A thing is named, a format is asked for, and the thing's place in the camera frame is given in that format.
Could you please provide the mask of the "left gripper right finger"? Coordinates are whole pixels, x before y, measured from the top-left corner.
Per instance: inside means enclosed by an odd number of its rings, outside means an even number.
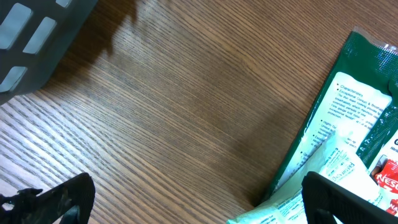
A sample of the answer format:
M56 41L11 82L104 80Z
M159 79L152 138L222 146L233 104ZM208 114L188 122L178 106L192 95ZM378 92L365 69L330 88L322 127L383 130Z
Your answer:
M302 198L308 224L397 223L397 217L316 172L308 172L302 181Z

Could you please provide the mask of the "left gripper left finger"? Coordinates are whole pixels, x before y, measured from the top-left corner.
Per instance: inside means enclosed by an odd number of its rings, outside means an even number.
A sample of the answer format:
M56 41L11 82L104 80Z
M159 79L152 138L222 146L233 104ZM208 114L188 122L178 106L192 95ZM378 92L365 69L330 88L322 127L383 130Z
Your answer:
M95 201L95 185L84 172L44 192L27 188L15 195L1 195L1 223L63 223L88 224Z

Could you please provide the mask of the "light green snack pouch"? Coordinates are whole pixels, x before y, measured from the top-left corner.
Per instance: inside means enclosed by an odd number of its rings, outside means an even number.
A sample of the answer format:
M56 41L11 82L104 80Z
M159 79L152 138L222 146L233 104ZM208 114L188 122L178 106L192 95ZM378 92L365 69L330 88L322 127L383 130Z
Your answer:
M314 171L365 201L387 210L397 194L379 187L362 160L345 145L349 133L334 132L307 162L268 200L228 223L306 223L302 181Z

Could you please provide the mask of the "red Nescafe coffee stick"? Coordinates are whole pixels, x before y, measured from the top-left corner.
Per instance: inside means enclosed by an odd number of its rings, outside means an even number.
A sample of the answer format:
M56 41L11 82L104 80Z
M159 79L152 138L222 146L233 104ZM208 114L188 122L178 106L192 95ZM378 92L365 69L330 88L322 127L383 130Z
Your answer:
M378 186L387 191L388 208L386 212L397 216L397 162L388 159L382 171L374 177Z

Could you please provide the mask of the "green 3M gloves package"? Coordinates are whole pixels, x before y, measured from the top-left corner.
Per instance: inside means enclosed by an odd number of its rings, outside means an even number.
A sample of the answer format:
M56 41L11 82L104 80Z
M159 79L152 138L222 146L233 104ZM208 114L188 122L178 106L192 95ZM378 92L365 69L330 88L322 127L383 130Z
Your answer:
M370 167L397 129L397 47L355 27L261 200L292 177L329 135L354 133L347 145Z

